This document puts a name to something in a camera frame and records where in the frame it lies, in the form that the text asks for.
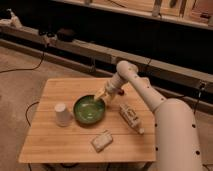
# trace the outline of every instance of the shelf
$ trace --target shelf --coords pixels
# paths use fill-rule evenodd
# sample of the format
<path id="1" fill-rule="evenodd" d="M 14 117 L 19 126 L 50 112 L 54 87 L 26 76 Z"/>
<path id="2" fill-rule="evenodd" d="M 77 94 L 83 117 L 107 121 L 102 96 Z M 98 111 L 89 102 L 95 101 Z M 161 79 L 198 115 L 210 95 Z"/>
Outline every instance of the shelf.
<path id="1" fill-rule="evenodd" d="M 84 3 L 84 0 L 52 0 L 55 2 L 67 3 L 72 5 L 84 6 L 93 9 L 105 10 L 110 12 L 116 12 L 126 15 L 132 15 L 137 17 L 143 17 L 152 20 L 165 21 L 195 28 L 201 28 L 206 30 L 213 30 L 213 27 L 208 26 L 206 23 L 196 22 L 190 19 L 190 11 L 193 7 L 195 0 L 188 0 L 185 5 L 184 14 L 181 14 L 181 2 L 178 1 L 174 8 L 169 8 L 169 0 L 164 0 L 161 6 L 161 16 L 153 17 L 153 1 L 145 3 L 145 0 L 115 0 L 114 2 L 123 5 L 125 7 L 120 7 L 115 3 L 111 3 L 108 0 L 94 0 L 93 3 L 89 5 Z"/>

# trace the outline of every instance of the small box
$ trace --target small box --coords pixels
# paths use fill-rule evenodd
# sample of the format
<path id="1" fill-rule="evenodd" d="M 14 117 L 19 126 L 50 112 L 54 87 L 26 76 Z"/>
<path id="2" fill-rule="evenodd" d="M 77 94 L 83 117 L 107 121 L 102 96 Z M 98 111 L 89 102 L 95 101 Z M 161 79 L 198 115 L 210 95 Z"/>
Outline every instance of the small box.
<path id="1" fill-rule="evenodd" d="M 95 139 L 92 140 L 91 144 L 95 148 L 96 152 L 99 153 L 105 147 L 113 142 L 112 135 L 109 131 L 104 131 L 100 135 L 98 135 Z"/>

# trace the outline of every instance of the floor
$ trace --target floor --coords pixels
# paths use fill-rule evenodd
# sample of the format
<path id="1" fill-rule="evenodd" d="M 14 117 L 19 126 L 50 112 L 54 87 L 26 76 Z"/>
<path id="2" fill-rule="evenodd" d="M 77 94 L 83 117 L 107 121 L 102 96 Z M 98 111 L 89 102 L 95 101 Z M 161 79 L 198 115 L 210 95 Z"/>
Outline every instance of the floor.
<path id="1" fill-rule="evenodd" d="M 39 63 L 38 58 L 0 47 L 0 71 L 14 68 L 31 68 Z M 19 71 L 0 74 L 0 171 L 28 171 L 26 164 L 18 163 L 18 155 L 29 129 L 25 120 L 27 107 L 39 100 L 45 82 L 55 77 L 90 77 L 44 61 L 35 71 Z M 29 110 L 30 119 L 36 106 Z M 213 163 L 213 116 L 196 113 L 203 163 Z M 143 164 L 111 164 L 109 170 L 139 170 Z M 53 165 L 55 170 L 62 169 Z M 106 170 L 107 164 L 80 164 L 70 170 Z M 45 170 L 40 164 L 32 164 L 32 170 Z"/>

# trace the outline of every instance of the wall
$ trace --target wall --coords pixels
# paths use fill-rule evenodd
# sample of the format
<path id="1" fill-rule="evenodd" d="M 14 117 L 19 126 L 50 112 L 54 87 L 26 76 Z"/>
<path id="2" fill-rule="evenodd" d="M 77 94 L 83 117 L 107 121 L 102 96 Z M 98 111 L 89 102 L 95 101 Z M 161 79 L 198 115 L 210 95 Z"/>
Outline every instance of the wall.
<path id="1" fill-rule="evenodd" d="M 48 0 L 1 0 L 0 9 L 9 7 L 29 27 L 72 28 L 79 39 L 213 73 L 212 31 Z"/>

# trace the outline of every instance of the white cup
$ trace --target white cup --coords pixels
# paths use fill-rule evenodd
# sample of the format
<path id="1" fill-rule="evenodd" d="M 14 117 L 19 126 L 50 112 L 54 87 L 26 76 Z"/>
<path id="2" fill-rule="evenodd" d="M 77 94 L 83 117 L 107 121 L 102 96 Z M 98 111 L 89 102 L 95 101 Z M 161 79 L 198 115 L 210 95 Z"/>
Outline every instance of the white cup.
<path id="1" fill-rule="evenodd" d="M 61 127 L 69 126 L 72 116 L 64 103 L 55 105 L 55 113 L 57 125 Z"/>

